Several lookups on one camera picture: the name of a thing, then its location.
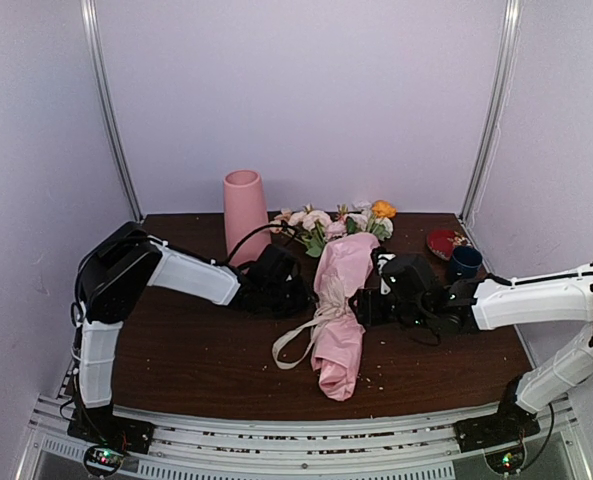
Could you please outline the pink wrapping paper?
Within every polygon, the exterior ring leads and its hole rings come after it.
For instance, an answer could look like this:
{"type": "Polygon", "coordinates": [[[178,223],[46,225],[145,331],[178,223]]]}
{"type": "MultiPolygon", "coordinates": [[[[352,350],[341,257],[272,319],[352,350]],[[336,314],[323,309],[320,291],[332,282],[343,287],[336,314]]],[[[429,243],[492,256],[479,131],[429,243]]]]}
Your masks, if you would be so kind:
{"type": "Polygon", "coordinates": [[[370,233],[352,234],[328,243],[318,262],[311,366],[322,393],[338,402],[354,394],[362,356],[364,328],[349,300],[365,286],[378,246],[370,233]]]}

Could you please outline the artificial flower bouquet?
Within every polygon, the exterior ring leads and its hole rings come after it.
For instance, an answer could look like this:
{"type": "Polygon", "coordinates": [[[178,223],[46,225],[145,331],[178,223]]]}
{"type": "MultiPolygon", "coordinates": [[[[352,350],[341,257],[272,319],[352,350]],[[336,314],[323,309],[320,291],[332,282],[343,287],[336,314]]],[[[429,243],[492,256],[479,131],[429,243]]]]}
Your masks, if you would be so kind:
{"type": "Polygon", "coordinates": [[[397,213],[385,200],[341,204],[332,213],[306,204],[300,210],[282,209],[270,221],[269,230],[302,245],[309,257],[319,258],[328,243],[350,235],[370,233],[378,242],[388,240],[393,235],[397,213]]]}

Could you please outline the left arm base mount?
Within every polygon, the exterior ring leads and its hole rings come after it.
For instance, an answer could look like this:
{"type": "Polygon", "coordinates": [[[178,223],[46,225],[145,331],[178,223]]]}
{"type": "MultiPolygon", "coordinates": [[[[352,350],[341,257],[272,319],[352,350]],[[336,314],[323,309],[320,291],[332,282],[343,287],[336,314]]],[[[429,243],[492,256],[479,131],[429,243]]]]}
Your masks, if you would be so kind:
{"type": "Polygon", "coordinates": [[[101,435],[88,420],[72,419],[67,428],[70,437],[90,443],[82,464],[94,478],[107,478],[123,467],[137,463],[135,454],[147,454],[154,434],[150,422],[114,417],[114,423],[101,435]]]}

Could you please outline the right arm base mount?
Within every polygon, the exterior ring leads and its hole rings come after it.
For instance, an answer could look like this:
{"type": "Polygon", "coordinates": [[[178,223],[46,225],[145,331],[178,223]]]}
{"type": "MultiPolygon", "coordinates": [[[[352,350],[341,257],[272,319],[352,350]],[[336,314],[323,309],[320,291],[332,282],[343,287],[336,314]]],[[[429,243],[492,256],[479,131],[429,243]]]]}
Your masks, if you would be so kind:
{"type": "Polygon", "coordinates": [[[492,472],[508,477],[527,465],[525,440],[541,429],[530,416],[518,419],[495,413],[460,420],[454,431],[461,453],[481,451],[492,472]]]}

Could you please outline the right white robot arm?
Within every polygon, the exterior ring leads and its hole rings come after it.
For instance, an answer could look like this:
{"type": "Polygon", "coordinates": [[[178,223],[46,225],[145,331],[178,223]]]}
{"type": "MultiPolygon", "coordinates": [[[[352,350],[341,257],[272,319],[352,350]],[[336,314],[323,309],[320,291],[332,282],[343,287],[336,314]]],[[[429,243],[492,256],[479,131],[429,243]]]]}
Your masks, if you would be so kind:
{"type": "Polygon", "coordinates": [[[513,379],[496,413],[460,421],[465,438],[490,433],[506,442],[538,432],[537,414],[552,400],[593,374],[593,262],[560,273],[504,279],[437,279],[425,258],[372,253],[378,288],[358,290],[349,300],[360,324],[398,322],[436,338],[491,331],[510,325],[557,321],[583,323],[581,331],[540,367],[513,379]]]}

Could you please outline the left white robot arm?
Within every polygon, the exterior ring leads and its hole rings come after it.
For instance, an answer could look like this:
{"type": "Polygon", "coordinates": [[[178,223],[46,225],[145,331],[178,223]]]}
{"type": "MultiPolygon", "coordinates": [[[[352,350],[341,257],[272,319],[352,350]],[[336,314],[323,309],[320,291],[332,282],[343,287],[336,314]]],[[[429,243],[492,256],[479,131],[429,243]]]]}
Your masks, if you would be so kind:
{"type": "Polygon", "coordinates": [[[148,287],[277,318],[302,312],[315,298],[299,260],[282,246],[270,244],[234,265],[176,248],[137,222],[123,224],[81,260],[74,281],[71,435],[99,444],[127,436],[113,414],[113,365],[120,330],[148,287]]]}

